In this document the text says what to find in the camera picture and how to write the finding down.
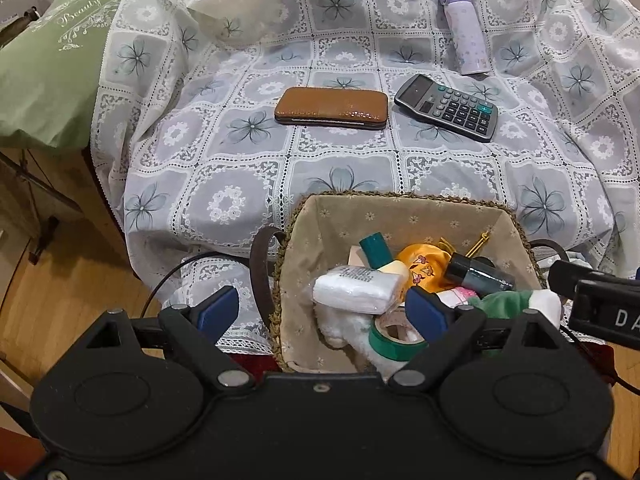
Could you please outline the green electrical tape roll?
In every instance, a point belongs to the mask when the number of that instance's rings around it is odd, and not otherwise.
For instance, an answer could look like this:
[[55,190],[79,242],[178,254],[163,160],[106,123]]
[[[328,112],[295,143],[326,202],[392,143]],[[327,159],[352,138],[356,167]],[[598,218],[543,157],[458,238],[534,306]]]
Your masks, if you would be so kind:
[[369,344],[379,356],[396,362],[408,362],[428,346],[402,309],[373,319]]

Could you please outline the white tissue packet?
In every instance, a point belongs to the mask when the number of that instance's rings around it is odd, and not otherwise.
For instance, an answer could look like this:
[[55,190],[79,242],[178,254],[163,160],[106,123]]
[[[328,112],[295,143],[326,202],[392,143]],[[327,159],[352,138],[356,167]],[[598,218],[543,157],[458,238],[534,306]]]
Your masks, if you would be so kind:
[[362,266],[337,266],[314,281],[312,300],[328,308],[381,315],[398,303],[405,285],[401,274]]

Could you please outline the black dark cylindrical tube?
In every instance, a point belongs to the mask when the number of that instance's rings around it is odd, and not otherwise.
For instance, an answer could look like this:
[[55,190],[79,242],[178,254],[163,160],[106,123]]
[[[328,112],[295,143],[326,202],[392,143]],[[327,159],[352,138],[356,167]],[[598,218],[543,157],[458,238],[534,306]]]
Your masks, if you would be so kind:
[[515,278],[511,274],[460,254],[451,256],[444,277],[448,282],[471,289],[481,297],[515,289]]

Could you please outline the green white plush toy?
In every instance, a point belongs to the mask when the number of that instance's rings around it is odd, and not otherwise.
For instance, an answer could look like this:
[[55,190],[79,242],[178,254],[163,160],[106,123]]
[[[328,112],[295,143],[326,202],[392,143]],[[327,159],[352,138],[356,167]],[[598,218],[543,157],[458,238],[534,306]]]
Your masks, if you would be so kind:
[[438,292],[436,297],[447,307],[462,304],[482,310],[488,318],[516,318],[526,309],[536,310],[555,327],[561,325],[563,308],[558,294],[549,289],[506,290],[493,292],[483,298],[471,289],[456,287]]

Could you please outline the woven fabric-lined basket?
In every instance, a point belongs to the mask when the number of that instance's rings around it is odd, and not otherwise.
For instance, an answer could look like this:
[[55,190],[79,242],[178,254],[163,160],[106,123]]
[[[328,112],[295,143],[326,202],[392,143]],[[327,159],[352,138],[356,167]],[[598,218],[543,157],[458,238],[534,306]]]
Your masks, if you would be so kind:
[[352,350],[332,349],[318,329],[308,294],[311,282],[346,262],[349,249],[379,232],[392,252],[444,238],[468,249],[488,233],[483,256],[514,276],[521,289],[547,282],[515,214],[491,200],[378,192],[303,198],[284,229],[264,226],[250,248],[250,280],[274,358],[286,372],[355,373],[364,361]]

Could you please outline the white fluffy plush toy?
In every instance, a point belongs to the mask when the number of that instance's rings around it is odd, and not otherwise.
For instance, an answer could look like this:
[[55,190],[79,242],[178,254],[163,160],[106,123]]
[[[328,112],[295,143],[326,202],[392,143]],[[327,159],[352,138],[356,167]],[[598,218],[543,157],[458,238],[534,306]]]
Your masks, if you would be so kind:
[[318,329],[326,344],[336,350],[344,350],[358,370],[372,372],[376,370],[384,380],[405,365],[380,356],[370,342],[369,333],[373,325],[373,316],[333,309],[316,304],[314,306]]

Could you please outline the silver desk calculator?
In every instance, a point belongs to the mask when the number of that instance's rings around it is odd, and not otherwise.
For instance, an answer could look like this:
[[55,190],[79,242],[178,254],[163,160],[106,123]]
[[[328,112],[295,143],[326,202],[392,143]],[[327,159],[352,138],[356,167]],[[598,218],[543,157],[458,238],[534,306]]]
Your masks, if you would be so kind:
[[469,93],[417,74],[396,92],[394,103],[416,120],[459,136],[488,143],[498,124],[498,108]]

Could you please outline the brown leather wallet case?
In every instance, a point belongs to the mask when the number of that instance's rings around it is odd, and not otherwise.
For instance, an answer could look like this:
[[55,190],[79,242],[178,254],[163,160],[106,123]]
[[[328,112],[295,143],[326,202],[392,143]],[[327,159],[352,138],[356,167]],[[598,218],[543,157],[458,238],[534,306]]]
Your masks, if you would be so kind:
[[380,130],[388,121],[388,99],[374,90],[292,87],[273,115],[283,125]]

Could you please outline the white floral lace cover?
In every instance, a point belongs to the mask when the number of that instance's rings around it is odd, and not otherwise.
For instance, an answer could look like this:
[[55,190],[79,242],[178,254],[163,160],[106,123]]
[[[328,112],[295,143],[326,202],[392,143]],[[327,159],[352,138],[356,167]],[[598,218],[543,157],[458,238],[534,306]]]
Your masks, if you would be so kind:
[[530,238],[639,266],[639,12],[629,0],[116,0],[91,155],[164,304],[240,294],[269,346],[264,226],[325,192],[495,200]]

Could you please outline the lilac thermos bottle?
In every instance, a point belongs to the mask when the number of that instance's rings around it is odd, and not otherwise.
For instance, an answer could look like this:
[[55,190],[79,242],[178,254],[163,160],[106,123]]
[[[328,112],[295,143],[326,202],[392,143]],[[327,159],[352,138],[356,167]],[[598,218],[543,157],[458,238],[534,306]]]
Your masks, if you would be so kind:
[[438,0],[454,40],[458,69],[461,75],[486,75],[490,63],[472,0]]

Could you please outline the green embroidered pillow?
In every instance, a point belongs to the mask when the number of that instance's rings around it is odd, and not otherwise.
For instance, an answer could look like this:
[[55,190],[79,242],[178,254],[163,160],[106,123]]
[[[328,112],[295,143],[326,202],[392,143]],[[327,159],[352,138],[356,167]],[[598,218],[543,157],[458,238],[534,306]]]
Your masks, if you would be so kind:
[[106,36],[120,0],[54,0],[1,49],[1,145],[87,145]]

